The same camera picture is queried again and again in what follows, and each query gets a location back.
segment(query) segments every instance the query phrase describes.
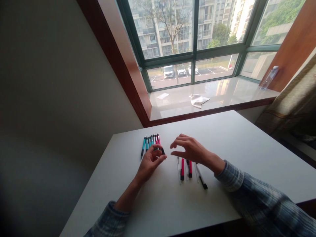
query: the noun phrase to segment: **car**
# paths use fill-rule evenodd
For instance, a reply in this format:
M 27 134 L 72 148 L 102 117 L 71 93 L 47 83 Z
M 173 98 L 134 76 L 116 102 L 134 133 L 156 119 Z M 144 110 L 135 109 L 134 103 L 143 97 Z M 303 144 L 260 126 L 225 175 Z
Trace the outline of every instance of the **car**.
M 181 64 L 180 66 L 178 66 L 178 76 L 186 76 L 187 73 L 185 72 L 185 68 L 184 65 Z
M 173 77 L 173 66 L 165 66 L 164 67 L 164 77 L 168 78 L 168 77 Z
M 191 64 L 190 66 L 188 67 L 188 71 L 189 71 L 189 74 L 191 75 Z M 198 67 L 195 65 L 195 74 L 198 74 Z

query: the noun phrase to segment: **water bottle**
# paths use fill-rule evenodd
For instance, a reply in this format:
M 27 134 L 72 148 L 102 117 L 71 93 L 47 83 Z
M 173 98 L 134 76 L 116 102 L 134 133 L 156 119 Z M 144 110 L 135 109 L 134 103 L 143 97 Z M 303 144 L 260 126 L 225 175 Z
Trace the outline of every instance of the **water bottle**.
M 272 82 L 273 78 L 276 76 L 278 71 L 279 71 L 279 66 L 274 66 L 270 70 L 270 72 L 264 79 L 263 83 L 261 84 L 261 87 L 260 87 L 261 90 L 266 90 L 268 88 L 268 86 L 270 85 L 270 83 Z

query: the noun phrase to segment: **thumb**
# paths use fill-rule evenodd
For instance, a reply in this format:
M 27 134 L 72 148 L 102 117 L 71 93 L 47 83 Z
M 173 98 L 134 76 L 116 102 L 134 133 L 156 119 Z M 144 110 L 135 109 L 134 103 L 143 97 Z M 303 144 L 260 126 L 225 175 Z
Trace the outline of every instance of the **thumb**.
M 159 156 L 159 158 L 154 161 L 155 168 L 157 168 L 158 165 L 160 165 L 166 158 L 167 158 L 166 155 Z
M 171 152 L 171 155 L 175 155 L 175 156 L 179 156 L 179 157 L 184 158 L 185 152 L 183 152 L 183 151 L 173 151 L 173 152 Z

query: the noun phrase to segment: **curtain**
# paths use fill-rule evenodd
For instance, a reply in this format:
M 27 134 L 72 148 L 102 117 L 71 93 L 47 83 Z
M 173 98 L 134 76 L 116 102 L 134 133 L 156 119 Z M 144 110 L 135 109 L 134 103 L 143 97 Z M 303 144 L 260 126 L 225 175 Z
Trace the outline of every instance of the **curtain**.
M 255 125 L 277 139 L 316 108 L 316 55 L 257 119 Z

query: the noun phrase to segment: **plaid shirt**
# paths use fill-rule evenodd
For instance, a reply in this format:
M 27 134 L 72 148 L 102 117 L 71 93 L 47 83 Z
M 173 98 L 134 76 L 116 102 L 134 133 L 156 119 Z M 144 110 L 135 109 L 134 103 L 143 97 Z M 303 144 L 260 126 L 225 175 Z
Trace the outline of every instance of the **plaid shirt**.
M 284 193 L 225 161 L 215 176 L 230 192 L 235 208 L 247 223 L 265 236 L 316 236 L 316 220 L 295 205 Z M 121 236 L 129 213 L 109 202 L 85 237 Z

